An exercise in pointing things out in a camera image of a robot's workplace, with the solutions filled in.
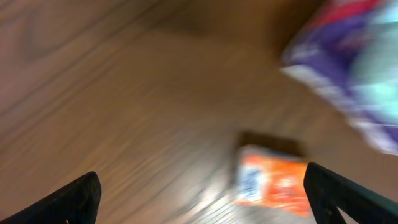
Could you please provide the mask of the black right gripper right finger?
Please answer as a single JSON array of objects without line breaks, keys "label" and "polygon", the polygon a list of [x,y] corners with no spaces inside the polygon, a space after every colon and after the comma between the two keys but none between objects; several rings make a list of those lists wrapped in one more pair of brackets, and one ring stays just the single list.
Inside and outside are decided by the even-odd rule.
[{"label": "black right gripper right finger", "polygon": [[397,203],[317,163],[310,162],[304,189],[317,223],[397,223]]}]

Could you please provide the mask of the orange Kleenex tissue pack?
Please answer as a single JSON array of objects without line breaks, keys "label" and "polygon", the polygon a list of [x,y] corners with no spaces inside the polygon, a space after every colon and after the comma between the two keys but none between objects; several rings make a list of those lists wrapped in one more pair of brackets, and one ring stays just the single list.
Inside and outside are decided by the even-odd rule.
[{"label": "orange Kleenex tissue pack", "polygon": [[308,163],[296,156],[249,144],[239,148],[234,201],[310,215],[304,189]]}]

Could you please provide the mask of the purple red liner pack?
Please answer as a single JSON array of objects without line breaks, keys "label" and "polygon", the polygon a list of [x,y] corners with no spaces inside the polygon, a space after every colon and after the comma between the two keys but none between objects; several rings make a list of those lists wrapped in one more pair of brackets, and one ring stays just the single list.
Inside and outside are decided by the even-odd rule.
[{"label": "purple red liner pack", "polygon": [[397,154],[397,128],[360,107],[350,66],[364,47],[361,34],[380,0],[327,1],[294,37],[282,55],[282,71],[304,83],[341,111],[373,148]]}]

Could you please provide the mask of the green Zappy wipes pack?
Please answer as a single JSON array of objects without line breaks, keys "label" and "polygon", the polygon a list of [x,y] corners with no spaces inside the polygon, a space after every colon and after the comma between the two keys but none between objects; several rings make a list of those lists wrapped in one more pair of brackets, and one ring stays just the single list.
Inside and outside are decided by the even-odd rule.
[{"label": "green Zappy wipes pack", "polygon": [[386,126],[397,126],[397,1],[383,1],[371,17],[368,43],[356,58],[353,91]]}]

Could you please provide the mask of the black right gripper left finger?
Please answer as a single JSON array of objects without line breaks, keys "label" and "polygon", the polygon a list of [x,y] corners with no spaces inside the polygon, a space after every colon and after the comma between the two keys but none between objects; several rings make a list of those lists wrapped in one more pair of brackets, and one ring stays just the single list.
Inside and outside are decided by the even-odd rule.
[{"label": "black right gripper left finger", "polygon": [[1,224],[95,224],[101,195],[99,177],[90,171]]}]

